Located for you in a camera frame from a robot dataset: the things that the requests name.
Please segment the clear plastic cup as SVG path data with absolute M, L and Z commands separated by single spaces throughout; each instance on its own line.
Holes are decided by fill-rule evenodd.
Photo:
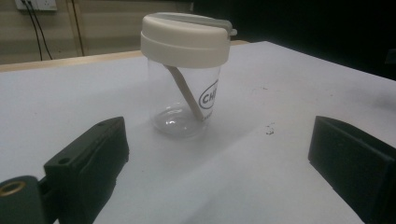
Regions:
M 183 73 L 205 119 L 198 121 L 184 100 L 176 82 L 164 64 L 148 61 L 149 115 L 159 131 L 175 137 L 202 133 L 213 113 L 219 84 L 220 67 L 191 68 Z

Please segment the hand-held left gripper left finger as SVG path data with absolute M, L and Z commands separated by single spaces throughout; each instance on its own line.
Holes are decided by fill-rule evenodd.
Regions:
M 57 191 L 61 224 L 92 224 L 116 187 L 129 160 L 124 118 L 93 125 L 44 165 Z

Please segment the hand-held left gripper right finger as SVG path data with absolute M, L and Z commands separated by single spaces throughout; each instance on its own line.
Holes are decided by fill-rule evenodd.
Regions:
M 365 224 L 396 224 L 396 147 L 317 116 L 308 159 Z

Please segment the beige metal frame bar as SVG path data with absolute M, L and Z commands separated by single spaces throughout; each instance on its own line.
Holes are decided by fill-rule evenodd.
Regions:
M 88 56 L 89 48 L 86 41 L 85 27 L 80 9 L 80 0 L 65 0 L 73 39 L 78 56 Z

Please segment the white wall socket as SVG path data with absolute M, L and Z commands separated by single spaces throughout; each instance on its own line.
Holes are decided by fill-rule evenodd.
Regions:
M 18 10 L 57 11 L 55 0 L 15 0 Z

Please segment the white table cover sheet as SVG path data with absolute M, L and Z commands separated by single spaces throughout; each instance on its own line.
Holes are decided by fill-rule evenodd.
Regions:
M 44 163 L 95 123 L 124 117 L 131 157 L 96 224 L 361 224 L 310 165 L 315 118 L 396 147 L 396 82 L 269 42 L 234 46 L 206 131 L 149 120 L 147 61 L 127 57 L 0 72 L 0 182 Z

